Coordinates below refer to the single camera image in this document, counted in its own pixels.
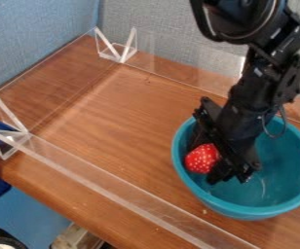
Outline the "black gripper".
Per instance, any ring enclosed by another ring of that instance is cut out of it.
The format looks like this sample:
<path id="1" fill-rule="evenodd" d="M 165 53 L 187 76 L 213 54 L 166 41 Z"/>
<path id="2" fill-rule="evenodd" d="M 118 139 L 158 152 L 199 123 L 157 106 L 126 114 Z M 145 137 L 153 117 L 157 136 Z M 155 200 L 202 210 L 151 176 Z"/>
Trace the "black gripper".
<path id="1" fill-rule="evenodd" d="M 215 185 L 233 177 L 239 183 L 246 183 L 254 172 L 262 169 L 257 154 L 256 140 L 230 141 L 225 137 L 217 118 L 222 107 L 209 98 L 201 98 L 199 107 L 193 112 L 191 133 L 187 139 L 187 151 L 191 152 L 205 144 L 214 144 L 221 159 L 207 174 L 206 181 Z"/>

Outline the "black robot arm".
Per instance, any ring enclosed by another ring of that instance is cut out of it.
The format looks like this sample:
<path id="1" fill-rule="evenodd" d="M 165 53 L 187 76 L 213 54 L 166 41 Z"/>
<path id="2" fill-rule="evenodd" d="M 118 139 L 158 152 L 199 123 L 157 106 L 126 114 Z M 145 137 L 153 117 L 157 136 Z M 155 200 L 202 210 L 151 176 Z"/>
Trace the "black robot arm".
<path id="1" fill-rule="evenodd" d="M 256 139 L 274 115 L 300 94 L 300 16 L 288 0 L 189 0 L 202 35 L 245 45 L 242 75 L 225 105 L 203 97 L 194 110 L 190 146 L 211 142 L 221 159 L 206 177 L 214 185 L 230 178 L 245 183 L 262 168 Z"/>

